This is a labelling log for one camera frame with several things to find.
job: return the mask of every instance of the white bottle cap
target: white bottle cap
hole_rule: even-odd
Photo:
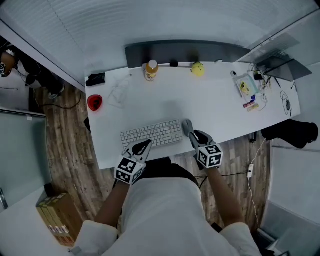
[[[149,61],[149,67],[152,69],[155,69],[157,67],[158,63],[155,60]]]

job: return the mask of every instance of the orange juice bottle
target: orange juice bottle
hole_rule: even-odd
[[[158,63],[155,60],[150,60],[145,66],[145,79],[152,82],[157,75],[158,68]]]

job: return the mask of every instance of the power strip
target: power strip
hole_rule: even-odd
[[[250,164],[249,165],[249,169],[248,169],[248,173],[246,174],[246,177],[249,179],[252,177],[252,173],[254,172],[254,165]]]

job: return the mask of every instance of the keyboard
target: keyboard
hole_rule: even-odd
[[[182,141],[182,128],[179,120],[160,122],[154,125],[127,130],[120,133],[123,148],[129,143],[143,139],[152,140],[152,148]]]

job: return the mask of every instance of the person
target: person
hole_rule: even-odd
[[[261,255],[219,170],[205,171],[225,226],[220,233],[206,221],[196,178],[165,158],[147,162],[132,186],[116,183],[94,221],[83,223],[71,252],[77,256]]]
[[[32,85],[37,80],[42,87],[49,91],[48,98],[53,100],[58,97],[65,89],[65,86],[55,79],[54,75],[40,63],[29,57],[23,51],[12,45],[0,36],[0,75],[8,77],[12,69],[17,69],[21,79],[26,86]],[[21,74],[18,70],[18,62],[21,61],[28,75]]]

